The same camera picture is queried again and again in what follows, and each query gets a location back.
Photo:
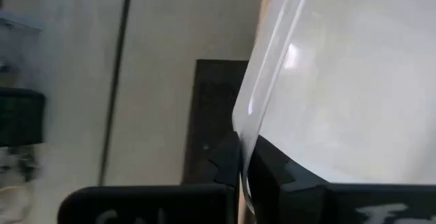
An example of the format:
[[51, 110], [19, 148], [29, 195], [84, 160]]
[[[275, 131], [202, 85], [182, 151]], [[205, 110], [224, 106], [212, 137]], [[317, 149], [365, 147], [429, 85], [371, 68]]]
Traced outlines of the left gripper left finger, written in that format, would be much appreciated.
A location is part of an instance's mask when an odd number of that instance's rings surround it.
[[181, 185], [86, 187], [61, 203], [57, 224], [237, 224], [241, 145], [228, 133]]

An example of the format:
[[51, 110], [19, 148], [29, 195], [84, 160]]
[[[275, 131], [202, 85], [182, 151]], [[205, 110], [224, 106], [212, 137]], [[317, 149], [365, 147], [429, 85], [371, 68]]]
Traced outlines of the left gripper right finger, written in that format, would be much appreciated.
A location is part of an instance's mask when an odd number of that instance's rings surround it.
[[263, 137], [248, 186], [257, 224], [436, 224], [436, 185], [328, 182]]

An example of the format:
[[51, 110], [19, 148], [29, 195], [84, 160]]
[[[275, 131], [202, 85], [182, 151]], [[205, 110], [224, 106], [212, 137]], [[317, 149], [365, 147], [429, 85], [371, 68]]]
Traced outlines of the white plastic basket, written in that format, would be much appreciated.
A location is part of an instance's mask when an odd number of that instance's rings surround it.
[[270, 0], [232, 115], [333, 183], [436, 185], [436, 0]]

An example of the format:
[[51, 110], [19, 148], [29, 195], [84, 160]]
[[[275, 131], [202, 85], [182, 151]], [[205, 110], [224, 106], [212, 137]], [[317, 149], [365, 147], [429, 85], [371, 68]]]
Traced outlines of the black equipment box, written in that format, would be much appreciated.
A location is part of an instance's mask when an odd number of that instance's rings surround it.
[[0, 147], [41, 144], [45, 104], [37, 91], [0, 87]]

